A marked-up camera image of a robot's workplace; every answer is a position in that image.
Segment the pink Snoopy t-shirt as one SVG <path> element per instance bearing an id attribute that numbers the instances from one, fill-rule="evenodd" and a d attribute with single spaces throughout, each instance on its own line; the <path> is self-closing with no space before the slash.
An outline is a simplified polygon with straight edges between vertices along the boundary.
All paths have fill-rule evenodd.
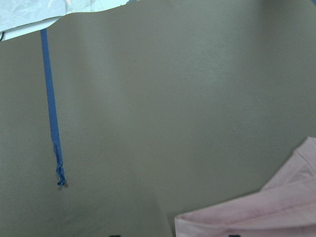
<path id="1" fill-rule="evenodd" d="M 309 137 L 252 195 L 175 218 L 178 237 L 314 237 L 316 140 Z"/>

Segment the clear plastic bag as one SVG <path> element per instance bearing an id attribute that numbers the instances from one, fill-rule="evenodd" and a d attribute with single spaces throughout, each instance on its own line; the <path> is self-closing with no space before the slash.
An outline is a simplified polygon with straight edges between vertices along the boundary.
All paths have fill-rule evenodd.
<path id="1" fill-rule="evenodd" d="M 71 0 L 1 0 L 2 32 L 42 20 L 64 16 Z"/>

